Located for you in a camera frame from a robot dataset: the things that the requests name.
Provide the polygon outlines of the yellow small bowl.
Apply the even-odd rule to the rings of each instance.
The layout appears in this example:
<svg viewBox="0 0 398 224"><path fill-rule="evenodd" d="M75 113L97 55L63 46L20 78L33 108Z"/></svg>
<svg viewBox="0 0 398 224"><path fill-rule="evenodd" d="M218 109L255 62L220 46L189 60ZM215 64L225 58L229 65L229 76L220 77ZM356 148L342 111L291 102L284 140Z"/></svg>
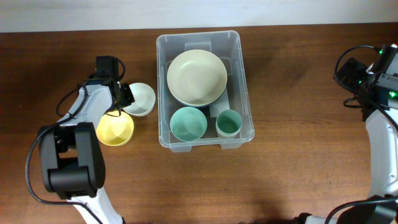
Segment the yellow small bowl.
<svg viewBox="0 0 398 224"><path fill-rule="evenodd" d="M122 146L133 135L134 122L129 114L117 111L104 114L96 128L96 135L100 142L107 146Z"/></svg>

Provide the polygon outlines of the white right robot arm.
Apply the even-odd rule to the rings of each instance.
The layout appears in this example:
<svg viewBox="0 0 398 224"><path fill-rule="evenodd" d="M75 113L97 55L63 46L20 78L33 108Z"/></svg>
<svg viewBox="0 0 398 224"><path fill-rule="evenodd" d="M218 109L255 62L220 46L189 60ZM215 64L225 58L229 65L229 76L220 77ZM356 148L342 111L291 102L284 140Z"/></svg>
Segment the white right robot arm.
<svg viewBox="0 0 398 224"><path fill-rule="evenodd" d="M333 78L353 94L363 114L371 145L371 187L365 200L344 203L326 217L301 213L294 223L392 223L397 221L397 45L373 48L377 60L367 66L355 58L337 64Z"/></svg>

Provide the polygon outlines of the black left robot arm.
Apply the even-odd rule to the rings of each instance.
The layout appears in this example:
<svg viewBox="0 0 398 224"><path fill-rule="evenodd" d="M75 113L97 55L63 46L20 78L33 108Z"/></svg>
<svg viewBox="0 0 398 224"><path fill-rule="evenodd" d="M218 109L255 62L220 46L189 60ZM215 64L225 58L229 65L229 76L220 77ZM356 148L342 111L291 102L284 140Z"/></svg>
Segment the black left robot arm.
<svg viewBox="0 0 398 224"><path fill-rule="evenodd" d="M124 223L104 189L106 167L96 129L106 113L130 105L127 83L93 78L77 88L72 107L55 124L40 131L33 147L39 149L42 178L58 201L44 204L74 206L87 223Z"/></svg>

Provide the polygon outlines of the white small bowl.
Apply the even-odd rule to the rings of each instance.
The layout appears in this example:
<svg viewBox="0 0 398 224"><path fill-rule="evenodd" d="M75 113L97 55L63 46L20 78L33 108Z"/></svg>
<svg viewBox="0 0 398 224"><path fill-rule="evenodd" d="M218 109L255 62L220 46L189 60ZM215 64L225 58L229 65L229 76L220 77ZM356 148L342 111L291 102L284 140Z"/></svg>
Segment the white small bowl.
<svg viewBox="0 0 398 224"><path fill-rule="evenodd" d="M156 95L155 91L145 83L132 83L129 85L134 97L134 102L123 108L123 110L133 116L146 116L154 108Z"/></svg>

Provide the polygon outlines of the beige bowl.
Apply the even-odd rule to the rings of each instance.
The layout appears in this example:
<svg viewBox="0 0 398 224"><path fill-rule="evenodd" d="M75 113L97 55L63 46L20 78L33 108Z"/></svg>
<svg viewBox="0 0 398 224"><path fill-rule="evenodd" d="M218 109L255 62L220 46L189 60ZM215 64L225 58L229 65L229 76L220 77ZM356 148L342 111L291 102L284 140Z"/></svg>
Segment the beige bowl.
<svg viewBox="0 0 398 224"><path fill-rule="evenodd" d="M228 74L221 59L200 49L178 55L167 70L169 92L184 103L204 105L226 89Z"/></svg>

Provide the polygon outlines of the green small bowl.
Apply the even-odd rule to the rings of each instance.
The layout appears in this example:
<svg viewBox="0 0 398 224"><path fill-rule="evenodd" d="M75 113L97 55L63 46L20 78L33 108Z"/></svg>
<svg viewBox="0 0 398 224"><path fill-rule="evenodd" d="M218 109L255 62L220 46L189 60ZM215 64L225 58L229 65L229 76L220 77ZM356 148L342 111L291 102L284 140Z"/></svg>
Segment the green small bowl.
<svg viewBox="0 0 398 224"><path fill-rule="evenodd" d="M170 119L171 132L184 142L200 139L205 134L207 126L203 112L189 106L178 109Z"/></svg>

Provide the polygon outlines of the grey plastic cup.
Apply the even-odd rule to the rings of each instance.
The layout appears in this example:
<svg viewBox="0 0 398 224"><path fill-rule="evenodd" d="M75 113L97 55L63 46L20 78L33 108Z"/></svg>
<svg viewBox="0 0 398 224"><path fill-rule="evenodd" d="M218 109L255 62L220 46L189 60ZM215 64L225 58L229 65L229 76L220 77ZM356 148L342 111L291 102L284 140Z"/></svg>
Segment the grey plastic cup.
<svg viewBox="0 0 398 224"><path fill-rule="evenodd" d="M221 139L233 139L240 132L241 127L236 123L222 123L216 125L216 132Z"/></svg>

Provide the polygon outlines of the green plastic cup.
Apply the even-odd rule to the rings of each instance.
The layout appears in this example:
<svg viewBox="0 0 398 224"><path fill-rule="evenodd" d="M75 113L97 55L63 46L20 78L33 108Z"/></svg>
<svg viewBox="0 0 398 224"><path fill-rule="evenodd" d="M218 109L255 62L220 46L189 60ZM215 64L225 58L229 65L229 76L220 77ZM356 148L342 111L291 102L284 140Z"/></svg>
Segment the green plastic cup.
<svg viewBox="0 0 398 224"><path fill-rule="evenodd" d="M236 123L238 126L242 127L243 119L235 110L224 110L216 119L216 125L221 125L222 123Z"/></svg>

